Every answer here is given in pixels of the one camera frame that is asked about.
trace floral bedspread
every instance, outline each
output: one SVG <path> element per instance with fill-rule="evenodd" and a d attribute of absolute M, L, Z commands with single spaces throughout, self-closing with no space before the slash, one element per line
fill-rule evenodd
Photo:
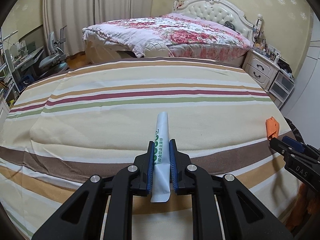
<path fill-rule="evenodd" d="M 109 21 L 84 28 L 83 33 L 84 36 L 94 33 L 106 41 L 123 44 L 137 57 L 144 55 L 145 47 L 152 41 L 167 45 L 171 57 L 219 61 L 238 58 L 252 46 L 244 36 L 221 24 L 174 13 Z"/>

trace striped tablecloth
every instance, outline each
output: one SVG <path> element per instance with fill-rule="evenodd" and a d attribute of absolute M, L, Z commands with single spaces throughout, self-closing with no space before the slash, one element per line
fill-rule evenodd
<path fill-rule="evenodd" d="M 298 190 L 268 147 L 266 119 L 293 137 L 267 94 L 242 69 L 197 59 L 134 59 L 39 81 L 0 133 L 0 201 L 20 232 L 34 232 L 91 175 L 115 175 L 154 139 L 167 111 L 178 150 L 209 173 L 232 173 L 277 217 Z M 190 196 L 133 199 L 133 239 L 192 239 Z"/>

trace wooden floor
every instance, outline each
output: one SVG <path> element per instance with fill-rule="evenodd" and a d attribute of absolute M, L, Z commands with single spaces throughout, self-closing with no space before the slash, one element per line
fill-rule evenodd
<path fill-rule="evenodd" d="M 67 58 L 67 63 L 70 69 L 80 68 L 89 65 L 84 52 L 79 52 L 69 58 Z"/>

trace black drawer handle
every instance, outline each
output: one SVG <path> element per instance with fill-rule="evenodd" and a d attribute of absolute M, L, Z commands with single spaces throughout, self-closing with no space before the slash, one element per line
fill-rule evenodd
<path fill-rule="evenodd" d="M 263 66 L 261 66 L 261 65 L 259 65 L 259 64 L 257 64 L 257 67 L 261 67 L 261 68 L 262 68 L 262 70 L 264 70 Z"/>
<path fill-rule="evenodd" d="M 255 71 L 254 71 L 253 73 L 254 73 L 254 75 L 255 75 L 257 78 L 261 78 L 260 75 L 259 75 L 259 76 L 256 75 L 256 72 L 255 72 Z"/>

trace curtain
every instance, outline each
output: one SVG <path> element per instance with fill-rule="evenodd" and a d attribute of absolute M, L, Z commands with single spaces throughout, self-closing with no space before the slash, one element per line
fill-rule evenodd
<path fill-rule="evenodd" d="M 84 51 L 82 28 L 111 20 L 150 17 L 152 0 L 43 0 L 44 36 L 65 28 L 67 56 Z"/>
<path fill-rule="evenodd" d="M 84 51 L 82 28 L 94 24 L 94 0 L 43 0 L 44 35 L 54 32 L 60 38 L 65 28 L 65 53 L 67 56 Z"/>

